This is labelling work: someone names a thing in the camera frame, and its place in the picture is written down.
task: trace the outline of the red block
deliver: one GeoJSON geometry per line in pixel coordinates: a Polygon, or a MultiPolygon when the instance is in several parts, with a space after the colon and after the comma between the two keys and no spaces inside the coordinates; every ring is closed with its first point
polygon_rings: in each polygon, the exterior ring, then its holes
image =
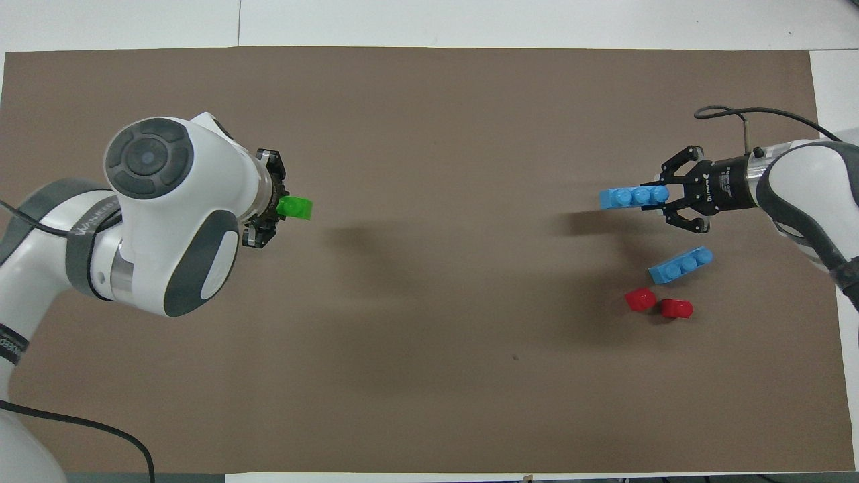
{"type": "Polygon", "coordinates": [[[625,295],[626,303],[636,312],[647,310],[656,305],[656,295],[650,289],[638,289],[625,295]]]}
{"type": "Polygon", "coordinates": [[[676,319],[678,317],[688,319],[692,315],[694,308],[688,300],[679,300],[676,298],[667,298],[659,301],[659,307],[662,314],[666,317],[676,319]]]}

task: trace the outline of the black band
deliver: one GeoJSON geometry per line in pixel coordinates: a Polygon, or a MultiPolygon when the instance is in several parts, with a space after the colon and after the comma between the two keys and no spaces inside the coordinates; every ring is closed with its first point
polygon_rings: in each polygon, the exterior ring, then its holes
{"type": "Polygon", "coordinates": [[[0,324],[0,357],[18,365],[30,342],[14,330],[0,324]]]}
{"type": "Polygon", "coordinates": [[[69,230],[65,244],[65,273],[71,286],[84,295],[102,297],[93,286],[90,266],[95,247],[96,230],[119,212],[119,200],[115,196],[104,198],[92,206],[69,230]]]}
{"type": "Polygon", "coordinates": [[[831,269],[829,273],[835,280],[835,285],[844,290],[851,285],[859,284],[859,257],[844,262],[831,269]]]}
{"type": "MultiPolygon", "coordinates": [[[[33,219],[41,220],[48,214],[48,211],[60,206],[64,201],[79,194],[100,189],[106,188],[90,180],[80,178],[57,180],[28,196],[18,209],[33,219]]],[[[18,217],[12,217],[9,227],[0,241],[0,265],[12,256],[12,253],[24,242],[31,231],[33,231],[32,226],[24,223],[18,217]]]]}

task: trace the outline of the blue lego brick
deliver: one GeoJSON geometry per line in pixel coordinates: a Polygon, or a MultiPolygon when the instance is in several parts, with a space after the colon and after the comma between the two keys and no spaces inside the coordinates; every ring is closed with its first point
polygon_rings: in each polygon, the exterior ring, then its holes
{"type": "Polygon", "coordinates": [[[608,188],[600,192],[600,208],[633,208],[636,206],[658,205],[668,201],[667,186],[632,186],[628,188],[608,188]]]}
{"type": "Polygon", "coordinates": [[[651,266],[650,277],[657,284],[667,284],[689,272],[695,272],[700,266],[707,265],[711,261],[713,261],[713,252],[707,247],[693,248],[659,265],[651,266]]]}

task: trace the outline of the lego stud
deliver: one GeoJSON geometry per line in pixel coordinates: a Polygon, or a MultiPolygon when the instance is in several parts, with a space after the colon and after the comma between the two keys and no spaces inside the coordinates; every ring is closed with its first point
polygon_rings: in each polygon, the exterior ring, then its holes
{"type": "Polygon", "coordinates": [[[708,263],[713,261],[713,252],[706,248],[703,250],[695,250],[694,252],[692,252],[692,256],[694,256],[695,260],[698,261],[698,266],[707,265],[708,263]]]}
{"type": "Polygon", "coordinates": [[[650,190],[641,186],[632,192],[632,197],[636,199],[636,205],[644,205],[650,201],[650,190]]]}
{"type": "Polygon", "coordinates": [[[612,199],[618,205],[627,206],[632,203],[632,192],[627,189],[618,189],[614,192],[612,199]]]}
{"type": "Polygon", "coordinates": [[[677,298],[667,298],[659,301],[659,308],[662,315],[670,319],[688,319],[695,309],[688,300],[679,300],[677,298]]]}
{"type": "Polygon", "coordinates": [[[680,275],[683,275],[683,268],[678,263],[667,263],[662,268],[662,274],[665,275],[666,278],[670,279],[679,278],[680,275]]]}
{"type": "Polygon", "coordinates": [[[650,289],[637,289],[626,294],[626,303],[636,312],[647,310],[656,305],[656,295],[650,289]]]}
{"type": "Polygon", "coordinates": [[[680,259],[680,268],[683,272],[691,272],[698,268],[698,260],[694,256],[686,256],[680,259]]]}
{"type": "Polygon", "coordinates": [[[664,186],[652,186],[653,191],[650,192],[650,197],[656,203],[665,203],[668,201],[668,188],[664,186]]]}

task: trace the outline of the brown surface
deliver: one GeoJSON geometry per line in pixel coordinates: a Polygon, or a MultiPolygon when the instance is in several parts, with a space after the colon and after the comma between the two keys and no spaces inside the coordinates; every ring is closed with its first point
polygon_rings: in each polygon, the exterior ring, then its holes
{"type": "MultiPolygon", "coordinates": [[[[713,102],[814,113],[805,52],[359,48],[7,56],[0,193],[102,179],[123,125],[209,110],[315,200],[178,320],[66,293],[15,400],[123,428],[160,471],[852,469],[832,284],[760,211],[692,235],[596,211],[690,143],[741,149],[713,102]],[[631,313],[646,268],[716,261],[631,313]]],[[[756,144],[813,136],[753,116],[756,144]]],[[[141,471],[28,421],[71,471],[141,471]]]]}

